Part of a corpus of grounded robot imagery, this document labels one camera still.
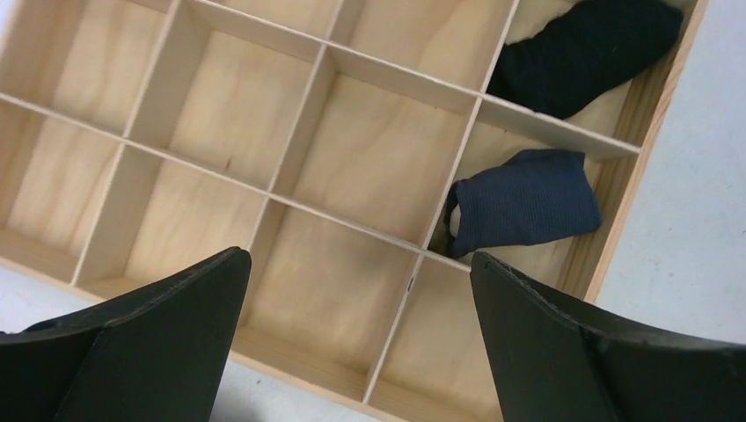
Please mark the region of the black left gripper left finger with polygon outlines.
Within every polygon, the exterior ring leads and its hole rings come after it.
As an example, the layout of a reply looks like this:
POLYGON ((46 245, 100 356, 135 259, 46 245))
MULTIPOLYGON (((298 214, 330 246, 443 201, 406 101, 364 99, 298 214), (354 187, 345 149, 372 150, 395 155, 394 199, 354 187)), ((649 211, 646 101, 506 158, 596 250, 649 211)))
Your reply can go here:
POLYGON ((4 421, 206 421, 252 259, 230 247, 165 279, 1 336, 4 421))

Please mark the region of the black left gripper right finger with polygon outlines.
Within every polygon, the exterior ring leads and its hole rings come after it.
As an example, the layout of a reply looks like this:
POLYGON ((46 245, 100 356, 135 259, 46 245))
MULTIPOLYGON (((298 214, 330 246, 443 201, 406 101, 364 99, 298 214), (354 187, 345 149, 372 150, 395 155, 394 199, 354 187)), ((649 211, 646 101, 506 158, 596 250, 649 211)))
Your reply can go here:
POLYGON ((505 420, 744 420, 743 345, 618 316, 485 252, 470 278, 505 420))

